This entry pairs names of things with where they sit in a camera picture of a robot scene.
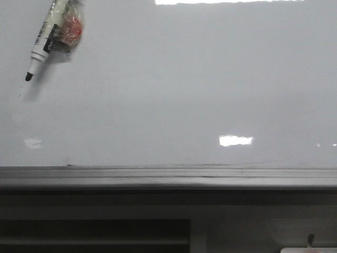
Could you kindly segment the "white black whiteboard marker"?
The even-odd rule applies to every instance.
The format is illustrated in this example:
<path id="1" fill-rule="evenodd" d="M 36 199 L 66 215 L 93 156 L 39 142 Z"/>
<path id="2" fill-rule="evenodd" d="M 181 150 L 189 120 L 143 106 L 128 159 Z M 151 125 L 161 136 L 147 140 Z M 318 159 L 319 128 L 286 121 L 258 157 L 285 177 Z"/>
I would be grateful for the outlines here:
<path id="1" fill-rule="evenodd" d="M 53 48 L 70 52 L 79 43 L 84 26 L 83 1 L 52 1 L 31 50 L 25 81 L 38 75 Z"/>

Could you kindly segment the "white whiteboard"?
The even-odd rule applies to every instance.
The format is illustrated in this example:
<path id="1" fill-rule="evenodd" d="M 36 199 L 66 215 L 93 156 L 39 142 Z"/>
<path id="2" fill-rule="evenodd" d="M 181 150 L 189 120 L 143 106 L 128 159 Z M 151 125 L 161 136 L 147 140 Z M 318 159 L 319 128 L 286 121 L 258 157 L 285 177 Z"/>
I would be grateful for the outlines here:
<path id="1" fill-rule="evenodd" d="M 25 81 L 50 1 L 1 1 L 2 166 L 336 166 L 336 1 L 86 1 Z"/>

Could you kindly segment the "grey aluminium marker tray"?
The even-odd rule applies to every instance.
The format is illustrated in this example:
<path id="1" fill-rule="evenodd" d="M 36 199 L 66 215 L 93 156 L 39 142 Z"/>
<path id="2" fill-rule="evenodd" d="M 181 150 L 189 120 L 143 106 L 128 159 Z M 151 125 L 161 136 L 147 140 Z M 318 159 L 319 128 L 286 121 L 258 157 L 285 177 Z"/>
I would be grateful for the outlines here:
<path id="1" fill-rule="evenodd" d="M 335 168 L 1 167 L 1 190 L 336 190 Z"/>

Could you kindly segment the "white object with red edge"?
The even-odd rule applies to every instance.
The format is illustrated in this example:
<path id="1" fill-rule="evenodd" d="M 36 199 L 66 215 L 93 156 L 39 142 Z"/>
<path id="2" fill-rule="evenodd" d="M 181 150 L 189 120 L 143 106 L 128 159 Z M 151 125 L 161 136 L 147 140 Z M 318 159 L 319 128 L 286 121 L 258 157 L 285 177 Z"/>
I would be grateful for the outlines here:
<path id="1" fill-rule="evenodd" d="M 337 253 L 337 248 L 323 247 L 323 248 L 282 248 L 280 253 Z"/>

